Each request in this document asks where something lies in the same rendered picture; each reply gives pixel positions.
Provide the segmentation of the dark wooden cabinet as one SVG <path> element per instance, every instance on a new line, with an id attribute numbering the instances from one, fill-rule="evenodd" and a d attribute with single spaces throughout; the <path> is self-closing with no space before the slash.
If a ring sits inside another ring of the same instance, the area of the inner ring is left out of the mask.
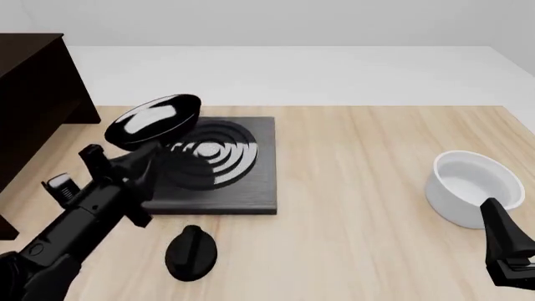
<path id="1" fill-rule="evenodd" d="M 60 33 L 0 33 L 0 192 L 63 124 L 101 121 Z"/>

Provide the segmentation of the black frying pan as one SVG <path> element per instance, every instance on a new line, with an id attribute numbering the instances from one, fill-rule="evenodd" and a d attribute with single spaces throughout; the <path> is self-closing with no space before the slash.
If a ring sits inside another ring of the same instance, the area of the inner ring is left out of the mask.
<path id="1" fill-rule="evenodd" d="M 125 151 L 138 150 L 148 142 L 169 145 L 194 129 L 200 109 L 201 99 L 193 94 L 153 99 L 118 117 L 104 138 Z"/>

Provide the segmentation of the white ceramic pot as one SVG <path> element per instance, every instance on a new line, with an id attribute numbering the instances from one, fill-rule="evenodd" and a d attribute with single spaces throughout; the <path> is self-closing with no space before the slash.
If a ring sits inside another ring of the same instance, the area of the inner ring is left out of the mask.
<path id="1" fill-rule="evenodd" d="M 525 188 L 517 175 L 490 157 L 467 150 L 449 150 L 438 155 L 425 184 L 431 207 L 449 222 L 481 230 L 480 205 L 495 198 L 507 211 L 521 206 Z"/>

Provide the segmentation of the flat black stove plate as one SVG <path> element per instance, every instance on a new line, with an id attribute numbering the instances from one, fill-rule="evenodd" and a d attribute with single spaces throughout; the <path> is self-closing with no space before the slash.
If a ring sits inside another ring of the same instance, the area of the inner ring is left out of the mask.
<path id="1" fill-rule="evenodd" d="M 273 117 L 201 117 L 170 146 L 158 173 L 152 215 L 274 215 Z"/>

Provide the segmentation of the round black stove knob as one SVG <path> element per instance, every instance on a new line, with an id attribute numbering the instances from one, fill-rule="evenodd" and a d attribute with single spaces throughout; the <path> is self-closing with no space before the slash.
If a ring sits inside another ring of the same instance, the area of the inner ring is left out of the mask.
<path id="1" fill-rule="evenodd" d="M 217 262 L 214 238 L 197 225 L 187 225 L 166 249 L 165 264 L 170 275 L 182 282 L 206 276 Z"/>

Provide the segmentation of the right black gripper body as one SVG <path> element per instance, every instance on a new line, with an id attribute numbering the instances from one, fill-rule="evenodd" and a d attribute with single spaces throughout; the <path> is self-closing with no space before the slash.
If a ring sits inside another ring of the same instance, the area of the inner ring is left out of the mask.
<path id="1" fill-rule="evenodd" d="M 535 263 L 530 258 L 496 258 L 486 255 L 487 272 L 497 287 L 535 288 Z"/>

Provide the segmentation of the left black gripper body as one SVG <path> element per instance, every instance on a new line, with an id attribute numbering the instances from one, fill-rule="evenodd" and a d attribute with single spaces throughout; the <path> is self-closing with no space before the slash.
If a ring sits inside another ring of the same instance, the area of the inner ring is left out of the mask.
<path id="1" fill-rule="evenodd" d="M 112 159 L 105 156 L 103 147 L 95 144 L 88 145 L 79 152 L 79 156 L 95 182 L 115 185 L 120 188 L 120 192 L 125 194 L 120 205 L 123 215 L 128 217 L 137 227 L 146 227 L 152 220 L 151 215 L 142 208 L 141 203 L 136 202 L 126 187 L 126 178 L 113 170 L 110 163 Z"/>

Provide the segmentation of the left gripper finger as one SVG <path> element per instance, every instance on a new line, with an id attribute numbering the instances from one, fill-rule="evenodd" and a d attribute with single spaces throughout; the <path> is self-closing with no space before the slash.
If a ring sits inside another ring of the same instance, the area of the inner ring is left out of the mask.
<path id="1" fill-rule="evenodd" d="M 159 162 L 157 159 L 139 161 L 126 168 L 125 184 L 136 202 L 142 203 L 152 200 L 158 170 Z"/>
<path id="2" fill-rule="evenodd" d="M 138 150 L 110 160 L 113 170 L 122 177 L 151 175 L 161 163 L 161 145 L 143 145 Z"/>

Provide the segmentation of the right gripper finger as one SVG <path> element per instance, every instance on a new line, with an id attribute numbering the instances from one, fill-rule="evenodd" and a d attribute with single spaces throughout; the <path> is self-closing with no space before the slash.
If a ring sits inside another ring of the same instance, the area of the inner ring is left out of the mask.
<path id="1" fill-rule="evenodd" d="M 510 218 L 498 200 L 487 198 L 480 210 L 487 241 L 487 261 L 535 256 L 535 241 Z"/>

